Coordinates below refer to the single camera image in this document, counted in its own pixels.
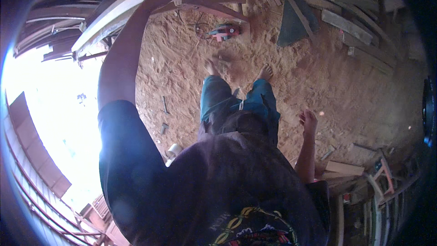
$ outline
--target raised arm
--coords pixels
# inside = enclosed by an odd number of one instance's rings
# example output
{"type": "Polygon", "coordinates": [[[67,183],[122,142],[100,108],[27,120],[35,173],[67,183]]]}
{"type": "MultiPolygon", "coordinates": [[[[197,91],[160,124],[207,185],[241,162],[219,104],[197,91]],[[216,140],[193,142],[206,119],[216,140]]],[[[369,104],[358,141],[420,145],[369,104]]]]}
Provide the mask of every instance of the raised arm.
{"type": "Polygon", "coordinates": [[[300,123],[304,127],[303,145],[296,162],[295,171],[305,184],[314,182],[314,145],[317,119],[313,112],[306,109],[299,114],[300,123]]]}
{"type": "Polygon", "coordinates": [[[109,102],[127,100],[135,105],[135,77],[142,36],[152,11],[172,0],[144,0],[112,45],[100,70],[99,111],[109,102]]]}

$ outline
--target red power tool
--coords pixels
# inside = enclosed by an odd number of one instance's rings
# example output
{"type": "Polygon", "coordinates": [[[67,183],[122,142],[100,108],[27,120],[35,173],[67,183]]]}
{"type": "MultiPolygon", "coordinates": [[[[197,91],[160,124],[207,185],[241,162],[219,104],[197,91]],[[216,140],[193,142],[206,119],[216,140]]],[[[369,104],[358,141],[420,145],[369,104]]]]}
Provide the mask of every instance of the red power tool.
{"type": "Polygon", "coordinates": [[[232,24],[220,24],[217,25],[215,30],[212,30],[208,34],[215,37],[218,42],[221,42],[221,38],[223,38],[223,40],[228,40],[232,36],[240,35],[241,29],[239,26],[235,26],[232,24]]]}

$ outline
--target bare foot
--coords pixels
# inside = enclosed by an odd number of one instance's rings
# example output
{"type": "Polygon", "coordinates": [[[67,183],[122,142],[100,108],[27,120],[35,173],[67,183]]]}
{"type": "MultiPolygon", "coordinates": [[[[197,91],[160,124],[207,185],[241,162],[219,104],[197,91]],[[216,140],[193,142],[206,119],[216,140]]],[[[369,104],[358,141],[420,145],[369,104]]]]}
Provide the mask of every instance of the bare foot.
{"type": "Polygon", "coordinates": [[[209,72],[209,74],[220,76],[220,73],[216,68],[218,62],[219,59],[216,57],[213,57],[212,60],[208,58],[205,63],[203,63],[203,66],[209,72]]]}
{"type": "Polygon", "coordinates": [[[269,64],[265,64],[264,67],[259,72],[258,77],[255,79],[255,81],[257,81],[258,79],[265,79],[268,81],[272,76],[273,76],[272,67],[269,64]]]}

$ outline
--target man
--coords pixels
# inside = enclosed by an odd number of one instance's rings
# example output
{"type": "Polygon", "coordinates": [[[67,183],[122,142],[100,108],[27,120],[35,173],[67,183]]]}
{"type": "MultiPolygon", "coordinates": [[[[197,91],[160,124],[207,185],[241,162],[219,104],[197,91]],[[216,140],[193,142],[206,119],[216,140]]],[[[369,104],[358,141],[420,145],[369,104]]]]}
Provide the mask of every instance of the man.
{"type": "Polygon", "coordinates": [[[317,120],[309,110],[299,115],[304,143],[294,171],[276,147],[270,66],[242,102],[208,61],[199,139],[165,167],[135,107],[135,76],[149,15],[169,1],[145,0],[101,68],[100,175],[117,226],[134,245],[325,245],[327,188],[314,183],[317,120]]]}

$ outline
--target dirt floor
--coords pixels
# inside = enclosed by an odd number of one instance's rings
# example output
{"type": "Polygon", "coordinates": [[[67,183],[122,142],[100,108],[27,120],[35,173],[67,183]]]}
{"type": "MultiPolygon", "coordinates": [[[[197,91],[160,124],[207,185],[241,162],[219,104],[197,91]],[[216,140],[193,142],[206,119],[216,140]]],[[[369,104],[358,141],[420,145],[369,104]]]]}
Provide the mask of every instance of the dirt floor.
{"type": "MultiPolygon", "coordinates": [[[[171,12],[150,19],[143,37],[136,101],[161,154],[173,143],[185,148],[196,141],[202,82],[207,76],[202,63],[219,54],[232,60],[221,72],[232,90],[242,90],[239,98],[250,90],[263,64],[272,65],[270,82],[281,113],[278,148],[290,162],[302,145],[298,113],[305,108],[313,110],[319,120],[316,160],[329,145],[336,148],[323,164],[334,160],[367,165],[371,158],[353,154],[353,142],[373,148],[394,147],[392,160],[407,155],[422,131],[422,64],[399,62],[394,75],[386,76],[348,56],[339,29],[321,21],[315,33],[318,48],[308,38],[280,48],[276,41],[282,6],[270,8],[265,0],[247,0],[243,10],[250,18],[250,38],[239,36],[220,43],[196,36],[199,12],[181,11],[180,18],[171,12]],[[163,95],[170,115],[163,112],[163,95]],[[170,129],[161,135],[163,122],[170,129]]],[[[314,9],[314,13],[320,19],[320,11],[314,9]]],[[[199,32],[224,22],[204,14],[199,32]]]]}

